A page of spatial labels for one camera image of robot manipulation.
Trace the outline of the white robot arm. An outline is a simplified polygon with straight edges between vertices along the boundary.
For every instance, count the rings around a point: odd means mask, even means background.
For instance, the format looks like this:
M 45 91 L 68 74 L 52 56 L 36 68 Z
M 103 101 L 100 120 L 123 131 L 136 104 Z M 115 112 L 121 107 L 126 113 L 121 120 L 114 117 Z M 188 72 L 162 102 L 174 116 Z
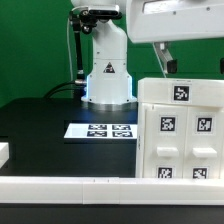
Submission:
M 224 0 L 70 0 L 76 34 L 93 35 L 93 70 L 82 100 L 102 108 L 134 103 L 127 42 L 151 43 L 163 71 L 177 71 L 168 44 L 224 37 Z

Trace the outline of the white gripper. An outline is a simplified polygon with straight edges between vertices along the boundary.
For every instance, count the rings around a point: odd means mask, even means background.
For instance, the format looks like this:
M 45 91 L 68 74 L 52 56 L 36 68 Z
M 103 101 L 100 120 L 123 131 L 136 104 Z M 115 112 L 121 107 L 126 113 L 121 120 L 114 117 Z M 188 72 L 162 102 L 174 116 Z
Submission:
M 175 74 L 166 41 L 224 37 L 224 0 L 128 0 L 126 24 L 131 41 L 155 42 L 163 73 Z

